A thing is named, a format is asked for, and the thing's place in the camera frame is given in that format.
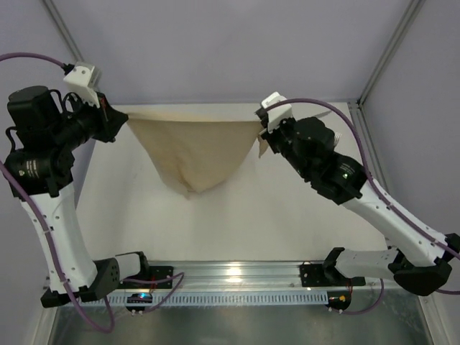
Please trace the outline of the beige cloth napkin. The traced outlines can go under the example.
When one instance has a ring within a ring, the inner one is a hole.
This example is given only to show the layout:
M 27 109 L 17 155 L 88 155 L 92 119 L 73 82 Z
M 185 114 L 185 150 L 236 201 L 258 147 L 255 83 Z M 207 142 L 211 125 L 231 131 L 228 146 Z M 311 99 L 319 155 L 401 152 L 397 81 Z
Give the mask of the beige cloth napkin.
M 258 121 L 139 111 L 129 114 L 128 126 L 161 181 L 184 196 L 205 192 L 228 180 L 254 144 L 259 145 L 259 157 L 268 148 Z

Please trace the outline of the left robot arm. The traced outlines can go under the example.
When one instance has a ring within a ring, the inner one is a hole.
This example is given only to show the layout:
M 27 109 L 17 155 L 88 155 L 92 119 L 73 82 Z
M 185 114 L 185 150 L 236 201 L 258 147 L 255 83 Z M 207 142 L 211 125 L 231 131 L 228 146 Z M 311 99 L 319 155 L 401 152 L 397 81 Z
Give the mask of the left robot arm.
M 131 277 L 146 277 L 143 252 L 92 260 L 81 233 L 71 172 L 73 152 L 88 140 L 114 142 L 128 116 L 109 105 L 103 93 L 91 103 L 71 92 L 72 111 L 57 104 L 53 91 L 31 86 L 9 96 L 7 110 L 22 148 L 14 148 L 1 166 L 12 194 L 30 217 L 47 263 L 50 284 L 44 308 L 73 300 L 105 298 Z

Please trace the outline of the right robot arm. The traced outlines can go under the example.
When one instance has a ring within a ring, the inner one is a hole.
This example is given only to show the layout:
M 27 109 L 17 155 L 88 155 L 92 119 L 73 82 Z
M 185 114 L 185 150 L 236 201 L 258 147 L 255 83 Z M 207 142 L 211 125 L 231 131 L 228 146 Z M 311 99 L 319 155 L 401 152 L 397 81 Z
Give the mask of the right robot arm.
M 383 251 L 333 248 L 323 261 L 328 280 L 372 277 L 393 280 L 419 296 L 443 292 L 449 262 L 459 255 L 459 235 L 434 231 L 402 208 L 365 161 L 336 152 L 336 134 L 320 119 L 295 119 L 287 101 L 263 105 L 256 114 L 261 137 L 317 194 L 362 217 L 394 245 Z

